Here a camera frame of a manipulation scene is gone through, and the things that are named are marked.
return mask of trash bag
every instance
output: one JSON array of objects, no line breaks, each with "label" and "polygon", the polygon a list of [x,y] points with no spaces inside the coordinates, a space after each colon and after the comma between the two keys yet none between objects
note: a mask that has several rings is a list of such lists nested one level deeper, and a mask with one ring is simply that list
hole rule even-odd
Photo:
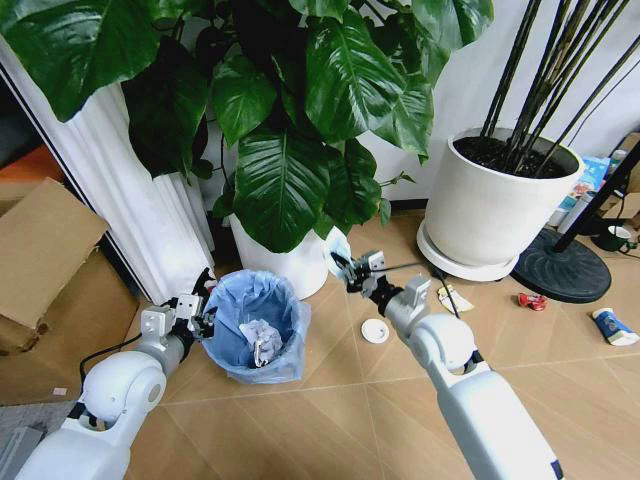
[{"label": "trash bag", "polygon": [[[287,280],[270,272],[231,273],[213,290],[205,312],[214,307],[214,335],[202,345],[228,376],[242,383],[284,383],[302,378],[311,307],[296,298]],[[252,347],[239,325],[259,319],[280,332],[284,346],[270,363],[256,368]]]}]

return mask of red can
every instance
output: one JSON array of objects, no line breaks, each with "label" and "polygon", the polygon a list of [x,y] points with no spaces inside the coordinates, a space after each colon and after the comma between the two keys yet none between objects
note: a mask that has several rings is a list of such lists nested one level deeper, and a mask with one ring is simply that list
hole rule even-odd
[{"label": "red can", "polygon": [[547,297],[544,295],[521,293],[518,295],[518,303],[521,307],[529,307],[531,310],[540,312],[547,308]]}]

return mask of paper scrap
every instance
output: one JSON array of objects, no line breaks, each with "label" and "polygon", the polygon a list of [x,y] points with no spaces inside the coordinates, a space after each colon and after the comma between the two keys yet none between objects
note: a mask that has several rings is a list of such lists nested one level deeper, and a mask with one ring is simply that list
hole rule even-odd
[{"label": "paper scrap", "polygon": [[[451,292],[451,296],[456,304],[458,313],[468,312],[474,308],[473,304],[465,298],[462,298],[462,296],[451,285],[447,285],[447,287],[449,288],[449,292]],[[455,313],[455,310],[451,305],[451,299],[448,297],[447,290],[444,287],[438,289],[438,299],[440,300],[440,303],[444,305],[444,308],[449,310],[451,313]]]}]

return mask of wooden floor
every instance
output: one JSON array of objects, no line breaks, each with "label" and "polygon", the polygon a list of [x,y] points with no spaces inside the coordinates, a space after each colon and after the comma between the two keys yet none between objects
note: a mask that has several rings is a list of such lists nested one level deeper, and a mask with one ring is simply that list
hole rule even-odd
[{"label": "wooden floor", "polygon": [[[422,260],[421,216],[377,219],[350,234],[354,255],[383,248],[387,265]],[[548,439],[571,479],[637,479],[640,472],[640,344],[613,347],[589,314],[613,307],[640,331],[640,261],[605,257],[613,285],[594,304],[516,305],[512,280],[451,279],[475,304],[463,314],[480,351],[500,371]],[[403,285],[413,268],[389,275]],[[444,311],[434,282],[433,311]],[[472,478],[424,371],[394,333],[385,344],[359,332],[375,305],[330,278],[308,299],[313,317],[300,382],[246,386],[194,346],[132,448],[128,478]]]}]

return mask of black pole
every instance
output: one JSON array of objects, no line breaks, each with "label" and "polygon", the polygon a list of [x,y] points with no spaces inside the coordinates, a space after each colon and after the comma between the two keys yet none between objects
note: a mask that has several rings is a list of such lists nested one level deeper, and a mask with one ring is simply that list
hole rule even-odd
[{"label": "black pole", "polygon": [[589,220],[589,217],[600,208],[616,188],[622,185],[624,179],[631,173],[631,170],[636,166],[638,161],[640,161],[640,142],[636,143],[635,147],[633,147],[620,165],[618,165],[618,168],[611,174],[609,180],[605,182],[600,191],[593,197],[593,200],[591,200],[582,213],[578,215],[578,218],[576,218],[575,222],[569,227],[569,230],[556,242],[553,246],[554,252],[562,253],[566,250],[573,239],[576,238],[576,235],[578,235],[578,232],[582,229],[585,222]]}]

